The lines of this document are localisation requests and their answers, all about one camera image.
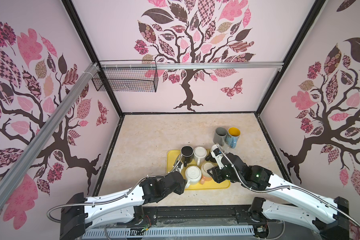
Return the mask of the aluminium rail back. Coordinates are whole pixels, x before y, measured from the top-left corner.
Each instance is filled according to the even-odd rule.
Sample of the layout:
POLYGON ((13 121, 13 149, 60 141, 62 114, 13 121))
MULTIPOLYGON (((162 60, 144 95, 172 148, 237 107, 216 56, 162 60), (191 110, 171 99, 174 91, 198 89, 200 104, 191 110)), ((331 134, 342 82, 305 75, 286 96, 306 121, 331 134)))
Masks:
POLYGON ((117 63, 101 62, 100 66, 104 69, 110 68, 149 68, 157 70, 195 70, 195 69, 281 69, 283 62, 245 62, 245 63, 173 63, 173 64, 132 64, 132 63, 117 63))

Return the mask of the white ribbed mug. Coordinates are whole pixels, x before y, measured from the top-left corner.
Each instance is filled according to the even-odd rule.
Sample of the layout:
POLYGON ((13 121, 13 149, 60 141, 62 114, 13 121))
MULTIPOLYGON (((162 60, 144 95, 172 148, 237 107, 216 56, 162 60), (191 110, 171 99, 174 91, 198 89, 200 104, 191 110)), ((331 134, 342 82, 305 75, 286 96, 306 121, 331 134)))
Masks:
POLYGON ((202 178, 202 172, 198 166, 189 166, 185 170, 186 189, 190 186, 196 185, 202 178))

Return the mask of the yellow plastic tray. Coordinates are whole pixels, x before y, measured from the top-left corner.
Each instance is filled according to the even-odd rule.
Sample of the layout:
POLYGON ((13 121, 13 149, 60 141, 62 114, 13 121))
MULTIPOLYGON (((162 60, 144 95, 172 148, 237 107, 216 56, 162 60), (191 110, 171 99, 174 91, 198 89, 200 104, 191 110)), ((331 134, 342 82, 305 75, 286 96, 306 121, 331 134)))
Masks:
POLYGON ((190 164, 187 164, 187 166, 181 170, 181 174, 186 180, 186 190, 217 190, 230 187, 231 183, 229 181, 216 183, 210 176, 205 177, 206 166, 211 168, 215 167, 216 164, 207 164, 203 161, 198 166, 197 163, 198 161, 192 160, 190 164))

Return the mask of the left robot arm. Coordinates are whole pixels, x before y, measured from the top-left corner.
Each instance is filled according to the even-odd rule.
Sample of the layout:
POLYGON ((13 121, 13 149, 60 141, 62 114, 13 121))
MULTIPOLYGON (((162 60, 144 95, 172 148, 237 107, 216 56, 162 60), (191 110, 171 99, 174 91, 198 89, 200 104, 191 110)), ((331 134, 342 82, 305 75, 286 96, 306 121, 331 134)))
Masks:
POLYGON ((181 195, 188 186, 183 175, 175 171, 145 177, 131 189, 105 196, 75 194, 61 209, 60 239, 74 240, 87 230, 111 223, 130 223, 143 216, 143 205, 158 203, 172 193, 181 195))

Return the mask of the blue butterfly mug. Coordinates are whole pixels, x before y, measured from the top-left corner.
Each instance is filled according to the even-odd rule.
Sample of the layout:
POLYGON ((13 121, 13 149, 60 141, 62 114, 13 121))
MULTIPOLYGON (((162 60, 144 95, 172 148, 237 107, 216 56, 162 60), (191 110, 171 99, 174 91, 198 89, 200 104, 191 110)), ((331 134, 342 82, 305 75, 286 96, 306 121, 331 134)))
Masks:
POLYGON ((229 148, 234 149, 237 146, 240 135, 241 131, 238 128, 231 127, 228 129, 225 143, 229 146, 229 148))

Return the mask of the grey mug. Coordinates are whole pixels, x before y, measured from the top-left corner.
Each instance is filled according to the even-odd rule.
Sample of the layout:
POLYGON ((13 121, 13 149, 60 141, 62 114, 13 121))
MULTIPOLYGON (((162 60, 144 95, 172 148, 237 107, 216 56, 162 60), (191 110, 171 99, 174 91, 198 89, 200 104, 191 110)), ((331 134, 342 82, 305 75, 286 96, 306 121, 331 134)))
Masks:
POLYGON ((213 142, 214 144, 219 144, 221 147, 225 145, 225 139, 228 134, 228 131, 223 127, 218 127, 215 129, 213 142))

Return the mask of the orange speckled mug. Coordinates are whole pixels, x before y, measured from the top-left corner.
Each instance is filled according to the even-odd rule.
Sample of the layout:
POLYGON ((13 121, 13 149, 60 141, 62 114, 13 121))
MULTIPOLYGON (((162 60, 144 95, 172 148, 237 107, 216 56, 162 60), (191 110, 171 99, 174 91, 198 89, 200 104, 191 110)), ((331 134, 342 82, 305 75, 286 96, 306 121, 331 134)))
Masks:
POLYGON ((201 165, 201 167, 200 167, 200 170, 202 172, 202 178, 200 180, 201 185, 203 185, 205 182, 209 182, 209 181, 213 180, 212 176, 208 173, 208 170, 212 169, 214 167, 215 167, 214 164, 211 162, 204 162, 201 165))

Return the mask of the aluminium rail left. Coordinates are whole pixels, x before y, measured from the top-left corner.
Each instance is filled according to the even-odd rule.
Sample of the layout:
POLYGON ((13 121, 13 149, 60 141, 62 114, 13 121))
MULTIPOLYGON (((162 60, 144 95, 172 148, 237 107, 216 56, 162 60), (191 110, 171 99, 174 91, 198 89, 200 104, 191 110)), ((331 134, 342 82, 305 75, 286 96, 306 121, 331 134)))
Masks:
POLYGON ((19 185, 39 153, 43 150, 45 144, 55 132, 60 122, 62 122, 63 118, 67 115, 70 107, 73 106, 86 84, 93 78, 98 70, 99 64, 91 63, 86 70, 83 71, 79 77, 79 82, 71 88, 70 93, 63 99, 51 117, 41 128, 40 133, 35 136, 31 143, 25 148, 20 158, 2 178, 0 181, 0 210, 19 185))

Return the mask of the aluminium rail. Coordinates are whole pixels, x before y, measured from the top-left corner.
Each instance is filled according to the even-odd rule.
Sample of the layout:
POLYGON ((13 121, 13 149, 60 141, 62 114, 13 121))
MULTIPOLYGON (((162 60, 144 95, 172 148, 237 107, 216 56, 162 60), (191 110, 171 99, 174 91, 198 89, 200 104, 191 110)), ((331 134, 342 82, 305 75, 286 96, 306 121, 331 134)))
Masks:
POLYGON ((149 68, 157 70, 195 70, 195 69, 281 69, 283 62, 245 62, 245 63, 173 63, 173 64, 132 64, 132 63, 117 63, 101 62, 100 66, 104 69, 110 68, 149 68))
POLYGON ((63 118, 67 115, 70 107, 73 106, 86 84, 93 78, 98 70, 99 64, 91 63, 86 70, 83 71, 79 77, 79 82, 71 88, 70 93, 63 99, 51 117, 41 128, 40 133, 35 136, 31 143, 25 148, 20 158, 2 178, 0 181, 0 210, 19 185, 39 153, 43 150, 45 144, 55 132, 60 122, 62 122, 63 118))

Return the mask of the black base frame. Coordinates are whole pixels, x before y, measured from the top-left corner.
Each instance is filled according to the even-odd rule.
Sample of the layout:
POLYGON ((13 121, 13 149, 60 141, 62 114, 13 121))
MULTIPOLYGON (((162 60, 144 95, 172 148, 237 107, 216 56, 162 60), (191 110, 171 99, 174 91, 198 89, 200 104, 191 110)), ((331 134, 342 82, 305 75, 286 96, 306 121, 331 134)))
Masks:
POLYGON ((82 237, 90 228, 115 223, 119 226, 140 226, 144 218, 149 223, 163 220, 236 219, 238 223, 259 225, 269 220, 280 220, 318 232, 325 240, 337 239, 331 234, 330 224, 325 224, 312 211, 292 205, 277 205, 264 198, 254 198, 251 205, 230 206, 180 206, 180 207, 64 207, 61 213, 61 240, 82 237))

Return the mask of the black and white mug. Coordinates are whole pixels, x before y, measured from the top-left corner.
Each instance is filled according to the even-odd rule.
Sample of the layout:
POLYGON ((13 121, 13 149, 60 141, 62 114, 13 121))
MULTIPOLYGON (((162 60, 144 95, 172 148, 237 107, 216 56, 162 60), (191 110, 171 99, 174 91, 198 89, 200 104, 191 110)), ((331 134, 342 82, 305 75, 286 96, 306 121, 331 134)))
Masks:
POLYGON ((220 154, 218 145, 213 145, 210 149, 210 153, 206 156, 205 160, 211 163, 217 163, 217 157, 220 154))

